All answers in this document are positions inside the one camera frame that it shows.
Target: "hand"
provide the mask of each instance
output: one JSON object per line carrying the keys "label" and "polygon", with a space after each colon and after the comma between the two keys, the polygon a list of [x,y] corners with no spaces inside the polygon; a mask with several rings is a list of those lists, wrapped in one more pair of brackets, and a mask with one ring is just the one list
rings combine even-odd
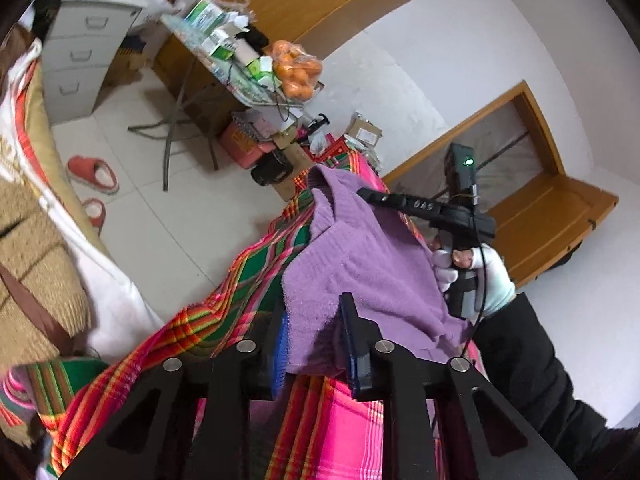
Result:
{"label": "hand", "polygon": [[[428,243],[433,250],[433,272],[438,282],[438,288],[445,292],[458,278],[458,271],[452,267],[452,262],[460,269],[478,270],[478,290],[476,290],[476,303],[474,310],[480,312],[482,307],[482,295],[484,291],[484,270],[482,264],[482,254],[479,248],[468,251],[453,251],[453,254],[441,249],[440,241],[434,238]],[[516,287],[509,277],[507,269],[494,248],[487,244],[482,244],[484,259],[486,261],[486,280],[488,287],[486,291],[486,303],[484,305],[483,317],[489,317],[507,306],[516,297]]]}

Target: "tiled floor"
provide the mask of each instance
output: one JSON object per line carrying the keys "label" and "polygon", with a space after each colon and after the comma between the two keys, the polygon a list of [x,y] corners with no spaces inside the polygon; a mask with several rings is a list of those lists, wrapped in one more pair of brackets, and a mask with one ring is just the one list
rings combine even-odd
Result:
{"label": "tiled floor", "polygon": [[[72,155],[98,156],[118,176],[120,190],[107,196],[73,182],[81,200],[103,200],[102,241],[160,317],[167,320],[199,301],[224,278],[233,258],[256,242],[284,207],[269,186],[258,186],[216,146],[214,171],[203,138],[174,142],[169,191],[162,191],[164,142],[127,131],[160,120],[174,102],[151,70],[141,81],[103,92],[91,117],[54,126],[64,163]],[[191,137],[194,126],[182,126]],[[166,126],[150,130],[166,134]]]}

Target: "cabinet drawer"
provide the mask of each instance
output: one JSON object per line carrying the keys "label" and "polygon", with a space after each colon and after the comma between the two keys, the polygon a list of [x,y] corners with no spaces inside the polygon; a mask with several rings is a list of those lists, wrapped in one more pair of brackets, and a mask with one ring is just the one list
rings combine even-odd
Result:
{"label": "cabinet drawer", "polygon": [[62,2],[49,38],[119,36],[122,39],[139,12],[137,7],[100,2]]}
{"label": "cabinet drawer", "polygon": [[44,102],[52,124],[88,117],[107,73],[106,66],[44,74]]}
{"label": "cabinet drawer", "polygon": [[42,51],[44,72],[86,66],[109,66],[122,38],[119,36],[85,36],[49,40]]}

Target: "red slippers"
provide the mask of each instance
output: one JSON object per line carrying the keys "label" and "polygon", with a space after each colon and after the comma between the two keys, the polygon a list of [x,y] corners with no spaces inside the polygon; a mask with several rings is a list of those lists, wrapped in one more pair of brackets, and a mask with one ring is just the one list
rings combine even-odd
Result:
{"label": "red slippers", "polygon": [[100,234],[102,226],[104,225],[104,219],[107,216],[107,208],[104,202],[97,198],[90,198],[82,202],[82,208],[84,208],[84,212],[89,217],[91,225],[94,226],[94,228],[98,230],[98,234]]}
{"label": "red slippers", "polygon": [[66,163],[66,172],[72,179],[107,195],[120,189],[115,173],[101,158],[72,156]]}

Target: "brown strap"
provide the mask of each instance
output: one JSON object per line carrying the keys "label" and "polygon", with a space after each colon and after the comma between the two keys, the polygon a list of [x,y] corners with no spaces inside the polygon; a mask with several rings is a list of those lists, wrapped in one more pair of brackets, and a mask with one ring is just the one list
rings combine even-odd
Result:
{"label": "brown strap", "polygon": [[33,297],[31,291],[20,283],[3,264],[0,264],[0,278],[20,310],[42,332],[44,337],[58,349],[60,357],[71,355],[74,344],[69,334]]}

